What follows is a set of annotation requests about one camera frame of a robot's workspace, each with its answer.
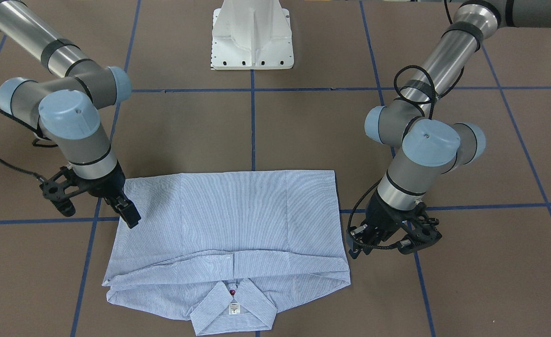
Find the light blue striped shirt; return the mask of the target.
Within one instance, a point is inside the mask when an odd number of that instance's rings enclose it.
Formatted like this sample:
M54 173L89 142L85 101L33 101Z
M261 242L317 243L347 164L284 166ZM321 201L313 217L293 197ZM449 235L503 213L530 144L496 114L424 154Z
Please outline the light blue striped shirt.
M190 321L197 336L271 330L277 314L351 284L332 170L128 179L110 304Z

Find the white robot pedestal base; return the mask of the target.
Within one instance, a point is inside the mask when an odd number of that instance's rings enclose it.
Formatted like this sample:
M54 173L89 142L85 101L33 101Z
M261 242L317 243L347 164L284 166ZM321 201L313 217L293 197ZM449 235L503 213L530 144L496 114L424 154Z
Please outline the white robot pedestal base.
M213 70L289 70L290 12L278 0L225 0L213 11Z

